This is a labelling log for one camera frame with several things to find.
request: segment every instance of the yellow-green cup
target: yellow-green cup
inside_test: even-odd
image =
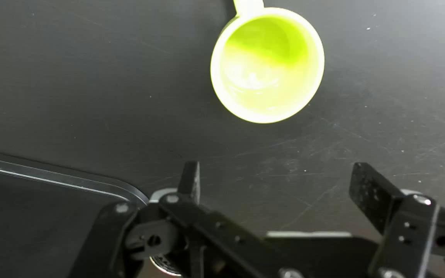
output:
[[[211,78],[235,115],[272,123],[311,102],[325,71],[325,49],[302,15],[235,0],[237,17],[223,29],[211,60]]]

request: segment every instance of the cup rim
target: cup rim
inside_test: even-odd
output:
[[[285,17],[285,18],[291,18],[293,21],[296,21],[297,24],[300,24],[302,27],[306,29],[306,32],[313,37],[313,40],[316,41],[316,47],[317,47],[317,54],[319,54],[319,64],[317,64],[317,78],[311,81],[310,91],[313,91],[311,94],[303,94],[302,98],[299,98],[300,105],[297,105],[297,108],[285,111],[279,115],[265,115],[260,112],[251,112],[245,108],[242,108],[242,105],[238,105],[232,97],[229,97],[229,94],[225,92],[223,89],[223,80],[221,80],[221,74],[218,74],[220,71],[220,64],[221,64],[221,54],[225,49],[226,41],[231,38],[231,35],[242,27],[243,24],[259,18],[259,17],[266,17],[266,15],[279,15],[279,17]],[[248,122],[254,122],[254,123],[274,123],[274,122],[282,122],[294,114],[297,114],[299,111],[302,111],[316,95],[322,78],[323,78],[323,72],[325,72],[325,47],[322,43],[322,38],[319,37],[316,27],[300,13],[293,12],[289,9],[283,9],[283,7],[265,7],[259,12],[252,12],[252,13],[243,13],[243,15],[237,15],[235,18],[232,18],[226,27],[223,29],[214,51],[212,51],[212,57],[211,57],[211,78],[212,78],[212,85],[214,89],[218,95],[218,98],[221,100],[221,103],[237,117],[245,119]]]

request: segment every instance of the black table surface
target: black table surface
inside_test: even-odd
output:
[[[255,233],[376,236],[348,197],[365,160],[445,205],[445,0],[268,0],[305,15],[327,72],[291,120],[254,125],[215,97],[229,0],[0,0],[0,151],[175,186]]]

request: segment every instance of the screw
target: screw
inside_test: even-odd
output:
[[[303,274],[296,268],[280,268],[282,278],[303,278]]]
[[[413,194],[413,199],[427,207],[433,203],[433,200],[424,194]]]
[[[127,213],[130,210],[130,205],[123,202],[123,203],[116,203],[116,213]]]
[[[177,203],[177,202],[180,200],[180,196],[177,196],[177,194],[169,194],[169,196],[166,197],[166,200],[167,200],[169,203]]]
[[[405,278],[405,274],[399,273],[395,268],[381,268],[379,271],[382,278]]]

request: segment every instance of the cup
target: cup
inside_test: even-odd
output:
[[[211,78],[235,115],[272,123],[311,102],[325,71],[325,49],[302,15],[265,7],[263,0],[235,0],[232,18],[214,47]]]

